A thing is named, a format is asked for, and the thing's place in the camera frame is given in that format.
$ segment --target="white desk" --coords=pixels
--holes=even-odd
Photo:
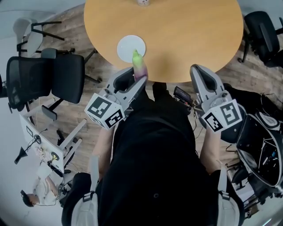
[[[55,102],[55,99],[52,98],[48,100],[47,102],[43,103],[44,106],[50,106]],[[64,149],[68,145],[69,142],[73,140],[73,138],[76,136],[76,134],[82,129],[82,127],[86,124],[87,120],[83,119],[81,123],[78,124],[78,126],[66,137],[66,139],[63,141],[63,143],[58,146],[52,144],[47,138],[44,137],[44,132],[39,134],[41,131],[38,131],[37,128],[30,122],[29,117],[36,114],[37,112],[42,110],[42,105],[32,109],[28,113],[20,114],[20,121],[22,125],[23,134],[25,137],[25,140],[27,143],[29,143],[35,135],[39,135],[41,138],[41,144],[38,144],[35,142],[31,148],[33,148],[35,151],[39,148],[43,149],[43,160],[44,162],[48,162],[52,159],[51,152],[55,152],[59,159],[53,160],[52,165],[61,170],[64,173],[64,166],[67,163],[67,161],[71,158],[72,154],[76,151],[76,149],[79,147],[80,143],[82,142],[82,139],[78,139],[76,144],[73,146],[71,151],[67,154],[67,156],[64,159]]]

